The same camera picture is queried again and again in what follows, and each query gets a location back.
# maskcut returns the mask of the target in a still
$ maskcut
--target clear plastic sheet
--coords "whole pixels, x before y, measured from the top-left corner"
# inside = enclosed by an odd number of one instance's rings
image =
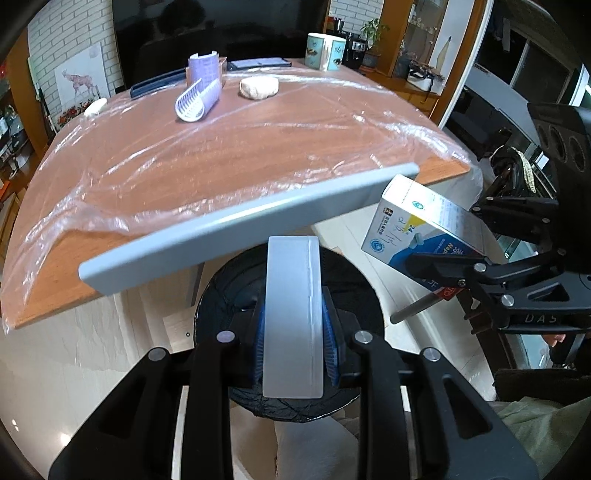
[[[261,73],[278,78],[278,95],[240,97],[240,80]],[[60,131],[12,234],[0,297],[5,331],[19,324],[66,232],[144,235],[339,176],[430,158],[468,162],[413,106],[349,69],[317,72],[295,61],[225,80],[220,101],[199,122],[174,113],[181,82],[136,100],[118,94],[98,116],[80,116]],[[479,170],[467,177],[480,192]]]

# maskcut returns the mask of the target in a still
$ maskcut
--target black tv screen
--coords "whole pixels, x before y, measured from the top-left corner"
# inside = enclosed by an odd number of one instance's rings
[[[125,86],[213,50],[228,60],[303,57],[329,0],[113,0]]]

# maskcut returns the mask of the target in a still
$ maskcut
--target metal rod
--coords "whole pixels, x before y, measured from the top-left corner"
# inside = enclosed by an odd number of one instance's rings
[[[423,310],[427,310],[429,307],[439,303],[441,300],[441,297],[437,296],[436,293],[431,292],[428,295],[425,295],[423,298],[411,303],[408,307],[404,307],[402,310],[394,312],[390,316],[390,322],[393,325],[403,322],[407,318],[412,317],[417,313],[421,313]]]

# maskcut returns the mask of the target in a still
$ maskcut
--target white brick wall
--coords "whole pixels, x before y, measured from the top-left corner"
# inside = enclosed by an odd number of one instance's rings
[[[50,0],[28,26],[29,52],[52,116],[61,113],[53,70],[100,42],[111,95],[123,84],[111,0]]]
[[[368,20],[379,18],[384,0],[331,0],[330,14],[345,21],[343,30],[361,33]]]

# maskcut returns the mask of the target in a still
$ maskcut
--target potted plant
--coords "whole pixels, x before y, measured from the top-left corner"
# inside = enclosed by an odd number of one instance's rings
[[[388,30],[390,30],[390,27],[380,23],[379,18],[368,20],[363,24],[361,31],[365,35],[369,47],[369,50],[365,52],[365,56],[363,57],[363,66],[375,70],[375,66],[378,64],[378,59],[381,55],[379,52],[379,41],[382,38],[382,33]]]

